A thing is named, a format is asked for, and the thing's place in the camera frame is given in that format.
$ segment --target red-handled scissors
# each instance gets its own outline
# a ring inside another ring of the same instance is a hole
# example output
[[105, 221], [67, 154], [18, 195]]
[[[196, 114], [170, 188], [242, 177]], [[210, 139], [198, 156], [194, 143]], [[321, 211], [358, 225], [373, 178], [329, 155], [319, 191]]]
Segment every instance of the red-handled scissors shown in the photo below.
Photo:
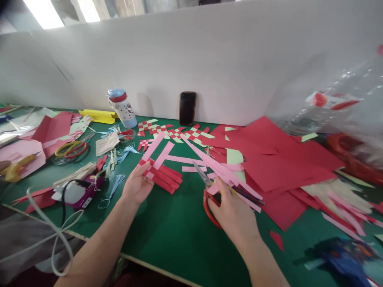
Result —
[[[205, 183], [206, 188], [212, 186], [214, 182], [212, 182], [211, 179], [201, 170], [201, 168], [195, 163], [195, 161], [192, 162], [194, 167], [197, 169], [199, 175], [201, 176], [203, 182]], [[213, 222], [218, 228], [222, 229], [222, 226], [210, 213], [209, 205], [207, 204], [207, 199], [210, 198], [218, 207], [221, 207], [221, 204], [213, 197], [213, 195], [207, 192], [206, 188], [203, 191], [203, 208], [205, 209], [206, 215], [208, 216], [208, 218], [210, 218], [211, 222]]]

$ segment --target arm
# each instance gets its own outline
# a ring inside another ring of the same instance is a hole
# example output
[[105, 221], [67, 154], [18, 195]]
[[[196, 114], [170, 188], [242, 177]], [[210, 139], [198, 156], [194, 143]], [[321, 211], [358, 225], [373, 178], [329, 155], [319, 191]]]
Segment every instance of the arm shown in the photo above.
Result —
[[220, 178], [217, 178], [217, 184], [221, 192], [221, 207], [209, 199], [209, 208], [245, 261], [253, 287], [289, 286], [272, 253], [262, 241], [254, 211], [232, 194]]
[[143, 176], [148, 163], [129, 175], [121, 198], [106, 220], [74, 257], [70, 272], [57, 280], [59, 286], [102, 286], [112, 271], [126, 234], [140, 204], [153, 188], [153, 181]]

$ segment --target scissors blade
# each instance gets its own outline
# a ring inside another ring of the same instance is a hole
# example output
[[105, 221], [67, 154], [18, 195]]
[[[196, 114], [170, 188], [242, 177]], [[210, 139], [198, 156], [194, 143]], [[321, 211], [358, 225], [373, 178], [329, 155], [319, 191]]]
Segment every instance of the scissors blade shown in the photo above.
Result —
[[88, 135], [88, 136], [86, 136], [86, 137], [82, 140], [82, 142], [86, 142], [86, 141], [90, 140], [95, 134], [96, 134], [96, 132], [91, 132], [91, 134]]
[[194, 167], [197, 169], [200, 177], [202, 178], [203, 182], [205, 183], [206, 186], [211, 186], [212, 181], [210, 178], [201, 170], [201, 168], [195, 163], [195, 161], [192, 161]]

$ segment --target white board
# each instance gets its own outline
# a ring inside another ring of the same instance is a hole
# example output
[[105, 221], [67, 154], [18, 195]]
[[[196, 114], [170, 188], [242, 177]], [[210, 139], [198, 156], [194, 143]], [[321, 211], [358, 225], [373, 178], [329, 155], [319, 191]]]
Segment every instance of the white board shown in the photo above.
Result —
[[[136, 114], [178, 118], [179, 94], [194, 91], [197, 121], [245, 125], [313, 59], [323, 59], [325, 80], [373, 52], [383, 39], [382, 11], [381, 0], [241, 1], [33, 37], [65, 71], [78, 108], [110, 110], [106, 91], [124, 88]], [[54, 107], [72, 103], [61, 97]]]

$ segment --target hand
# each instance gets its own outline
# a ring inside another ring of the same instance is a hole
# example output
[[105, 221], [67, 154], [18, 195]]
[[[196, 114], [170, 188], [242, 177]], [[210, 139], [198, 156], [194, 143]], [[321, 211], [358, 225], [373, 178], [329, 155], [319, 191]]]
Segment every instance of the hand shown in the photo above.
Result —
[[154, 185], [151, 179], [142, 175], [149, 164], [150, 162], [147, 161], [143, 165], [136, 166], [126, 180], [124, 190], [122, 191], [122, 197], [137, 206], [144, 202]]
[[0, 161], [0, 171], [11, 165], [11, 161]]
[[209, 208], [227, 236], [241, 252], [241, 249], [245, 249], [248, 244], [261, 238], [254, 211], [239, 196], [232, 193], [222, 179], [217, 177], [216, 180], [221, 192], [221, 207], [209, 198]]

